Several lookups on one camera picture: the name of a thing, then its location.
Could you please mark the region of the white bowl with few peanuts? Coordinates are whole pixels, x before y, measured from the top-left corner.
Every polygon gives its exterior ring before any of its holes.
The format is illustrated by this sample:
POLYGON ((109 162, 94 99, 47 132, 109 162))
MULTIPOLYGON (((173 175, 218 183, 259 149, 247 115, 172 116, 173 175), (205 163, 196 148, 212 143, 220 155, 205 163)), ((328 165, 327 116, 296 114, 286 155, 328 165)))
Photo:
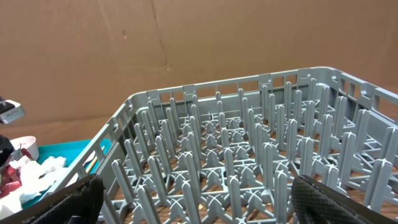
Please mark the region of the white bowl with few peanuts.
POLYGON ((31 155, 33 160, 37 160, 40 156, 39 148, 37 146, 37 139, 34 136, 24 136, 15 139, 11 139, 11 144, 15 149, 26 149, 27 152, 31 155))

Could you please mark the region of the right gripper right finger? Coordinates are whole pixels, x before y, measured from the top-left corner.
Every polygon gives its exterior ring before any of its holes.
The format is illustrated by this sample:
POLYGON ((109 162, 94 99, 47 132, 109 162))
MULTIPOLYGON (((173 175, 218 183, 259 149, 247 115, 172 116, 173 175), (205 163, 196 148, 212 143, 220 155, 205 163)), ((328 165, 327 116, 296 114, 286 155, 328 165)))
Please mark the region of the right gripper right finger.
POLYGON ((307 175, 294 179, 290 195, 300 224, 397 224, 307 175))

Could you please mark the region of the white plastic fork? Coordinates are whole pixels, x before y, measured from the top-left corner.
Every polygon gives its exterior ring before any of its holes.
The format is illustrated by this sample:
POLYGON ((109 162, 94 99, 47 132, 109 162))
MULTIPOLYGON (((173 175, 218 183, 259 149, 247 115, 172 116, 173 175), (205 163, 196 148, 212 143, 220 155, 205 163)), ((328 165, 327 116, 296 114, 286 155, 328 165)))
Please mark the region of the white plastic fork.
POLYGON ((83 167, 84 167, 84 168, 87 168, 87 167, 92 163, 92 161, 93 161, 95 158, 97 158, 97 160, 94 162, 94 164, 96 164, 96 163, 98 163, 98 162, 101 162, 101 160, 98 159, 98 157, 97 157, 97 155, 96 155, 96 150, 94 149, 94 150, 90 153, 90 155, 86 158, 86 161, 83 163, 83 167))

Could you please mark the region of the grey dishwasher rack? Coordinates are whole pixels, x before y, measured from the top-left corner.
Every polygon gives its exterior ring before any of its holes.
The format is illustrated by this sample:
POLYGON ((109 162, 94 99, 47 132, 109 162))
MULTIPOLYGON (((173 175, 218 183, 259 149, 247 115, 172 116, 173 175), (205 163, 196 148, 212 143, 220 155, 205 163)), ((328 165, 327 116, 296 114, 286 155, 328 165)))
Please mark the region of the grey dishwasher rack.
POLYGON ((330 67, 135 93, 47 194, 93 172, 98 220, 285 223, 307 175, 367 208, 397 207, 397 95, 330 67))

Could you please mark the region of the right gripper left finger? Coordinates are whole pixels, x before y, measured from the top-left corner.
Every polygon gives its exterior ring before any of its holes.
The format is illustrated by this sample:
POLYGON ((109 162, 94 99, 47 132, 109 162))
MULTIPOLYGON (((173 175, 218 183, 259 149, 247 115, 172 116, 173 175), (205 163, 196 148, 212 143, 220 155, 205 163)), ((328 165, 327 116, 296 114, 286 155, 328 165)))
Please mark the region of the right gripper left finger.
POLYGON ((103 181, 99 175, 91 174, 3 218, 1 224, 96 223, 103 202, 103 181))

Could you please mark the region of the crumpled white tissue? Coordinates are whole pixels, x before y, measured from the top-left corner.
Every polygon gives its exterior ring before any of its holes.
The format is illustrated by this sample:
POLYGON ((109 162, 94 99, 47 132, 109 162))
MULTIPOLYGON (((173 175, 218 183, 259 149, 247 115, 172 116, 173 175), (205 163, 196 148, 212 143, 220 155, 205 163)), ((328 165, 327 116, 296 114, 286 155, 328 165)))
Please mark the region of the crumpled white tissue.
POLYGON ((37 161, 27 161, 25 157, 18 160, 22 165, 20 178, 22 186, 1 198, 1 218, 4 219, 22 210, 21 203, 26 203, 41 191, 51 187, 61 175, 66 173, 66 158, 50 156, 42 164, 37 161))

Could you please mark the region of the silver red snack wrapper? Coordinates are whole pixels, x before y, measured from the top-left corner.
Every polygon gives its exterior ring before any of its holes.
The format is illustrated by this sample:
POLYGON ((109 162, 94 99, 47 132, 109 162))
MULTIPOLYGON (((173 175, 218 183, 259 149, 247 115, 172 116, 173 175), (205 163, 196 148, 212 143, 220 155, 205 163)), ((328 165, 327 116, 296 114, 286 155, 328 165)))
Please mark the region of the silver red snack wrapper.
POLYGON ((18 160, 23 157, 25 157, 28 162, 32 160, 32 156, 27 149, 22 148, 11 153, 1 166, 1 198, 9 195, 22 186, 20 178, 22 165, 18 164, 18 160))

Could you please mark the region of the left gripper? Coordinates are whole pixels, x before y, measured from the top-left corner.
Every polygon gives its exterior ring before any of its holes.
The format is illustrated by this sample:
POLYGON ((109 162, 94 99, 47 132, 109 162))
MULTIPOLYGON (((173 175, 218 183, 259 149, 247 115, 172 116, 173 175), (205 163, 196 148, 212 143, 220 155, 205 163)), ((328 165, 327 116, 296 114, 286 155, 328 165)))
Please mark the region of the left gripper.
POLYGON ((8 160, 9 156, 14 152, 14 146, 11 144, 10 140, 0 135, 0 166, 2 167, 4 163, 8 160))

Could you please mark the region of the wooden chopstick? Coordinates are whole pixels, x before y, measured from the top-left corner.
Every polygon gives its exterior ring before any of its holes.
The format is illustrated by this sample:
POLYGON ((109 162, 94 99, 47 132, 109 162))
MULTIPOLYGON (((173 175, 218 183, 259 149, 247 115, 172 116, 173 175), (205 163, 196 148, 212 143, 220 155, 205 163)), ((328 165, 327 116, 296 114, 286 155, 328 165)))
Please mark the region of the wooden chopstick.
POLYGON ((97 160, 97 158, 95 158, 95 159, 92 161, 92 163, 91 163, 87 168, 85 168, 85 171, 86 171, 87 174, 89 174, 89 173, 93 170, 93 168, 94 168, 94 166, 95 166, 94 162, 95 162, 96 160, 97 160))

